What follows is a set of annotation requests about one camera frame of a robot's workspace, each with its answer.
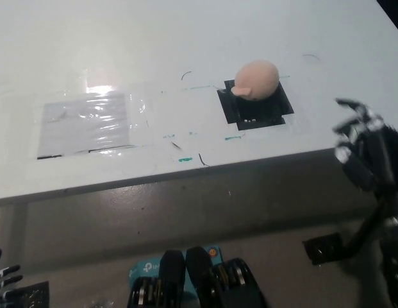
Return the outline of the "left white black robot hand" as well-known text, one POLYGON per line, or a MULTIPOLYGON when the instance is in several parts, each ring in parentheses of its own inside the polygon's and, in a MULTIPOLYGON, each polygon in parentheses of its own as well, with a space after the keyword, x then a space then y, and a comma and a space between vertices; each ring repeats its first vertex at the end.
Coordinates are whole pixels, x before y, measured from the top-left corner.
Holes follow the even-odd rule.
MULTIPOLYGON (((0 249, 0 260, 2 256, 2 249, 0 249)), ((20 270, 19 264, 8 266, 0 269, 0 301, 4 301, 6 298, 5 287, 15 284, 23 279, 22 275, 15 275, 20 270)))

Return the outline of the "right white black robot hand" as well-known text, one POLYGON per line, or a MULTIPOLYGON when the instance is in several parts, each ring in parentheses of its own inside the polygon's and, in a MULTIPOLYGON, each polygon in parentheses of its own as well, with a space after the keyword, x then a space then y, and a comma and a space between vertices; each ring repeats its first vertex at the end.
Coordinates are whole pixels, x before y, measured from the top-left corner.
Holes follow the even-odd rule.
POLYGON ((359 189, 376 196, 398 195, 398 130, 366 104, 336 98, 354 115, 333 128, 339 136, 335 157, 347 178, 359 189))

